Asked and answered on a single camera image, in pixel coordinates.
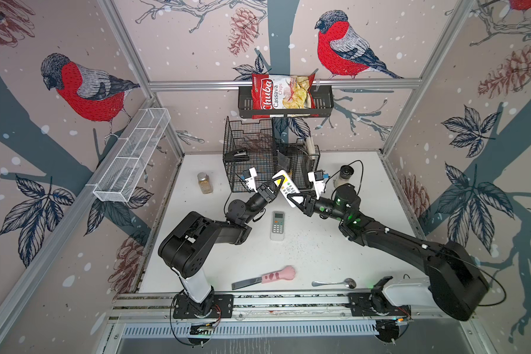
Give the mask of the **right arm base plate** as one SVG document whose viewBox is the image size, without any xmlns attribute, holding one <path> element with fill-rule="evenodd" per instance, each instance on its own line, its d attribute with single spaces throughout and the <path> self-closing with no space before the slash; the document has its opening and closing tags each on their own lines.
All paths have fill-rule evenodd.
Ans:
<svg viewBox="0 0 531 354">
<path fill-rule="evenodd" d="M 411 317 L 409 306 L 394 306 L 382 295 L 349 293 L 348 300 L 353 317 Z"/>
</svg>

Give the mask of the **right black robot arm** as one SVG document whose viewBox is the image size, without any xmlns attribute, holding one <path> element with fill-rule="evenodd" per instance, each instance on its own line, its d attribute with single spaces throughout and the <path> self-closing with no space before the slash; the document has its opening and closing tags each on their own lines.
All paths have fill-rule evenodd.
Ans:
<svg viewBox="0 0 531 354">
<path fill-rule="evenodd" d="M 422 280 L 380 279 L 369 296 L 378 314 L 404 306 L 429 306 L 467 321 L 489 291 L 487 280 L 460 244 L 423 241 L 364 215 L 361 199 L 351 184 L 338 187 L 333 199 L 313 191 L 290 193 L 287 199 L 307 216 L 316 213 L 339 221 L 339 231 L 350 242 L 385 252 L 423 272 Z"/>
</svg>

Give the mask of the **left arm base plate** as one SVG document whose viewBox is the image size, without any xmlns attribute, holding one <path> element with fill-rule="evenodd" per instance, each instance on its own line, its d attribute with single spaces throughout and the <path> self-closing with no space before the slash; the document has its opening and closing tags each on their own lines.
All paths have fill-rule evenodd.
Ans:
<svg viewBox="0 0 531 354">
<path fill-rule="evenodd" d="M 181 292 L 173 299 L 173 319 L 230 319 L 234 308 L 234 296 L 210 293 L 202 303 L 197 303 Z"/>
</svg>

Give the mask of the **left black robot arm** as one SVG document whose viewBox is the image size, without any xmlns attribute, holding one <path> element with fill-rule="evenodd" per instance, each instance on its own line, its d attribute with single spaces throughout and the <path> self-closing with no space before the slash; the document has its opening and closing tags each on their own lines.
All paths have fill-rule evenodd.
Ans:
<svg viewBox="0 0 531 354">
<path fill-rule="evenodd" d="M 280 194 L 288 181 L 283 175 L 263 183 L 253 196 L 230 202 L 225 221 L 214 221 L 198 212 L 188 213 L 162 241 L 158 255 L 179 277 L 188 303 L 206 314 L 213 306 L 214 288 L 204 275 L 203 265 L 216 243 L 241 245 L 249 237 L 248 225 Z"/>
</svg>

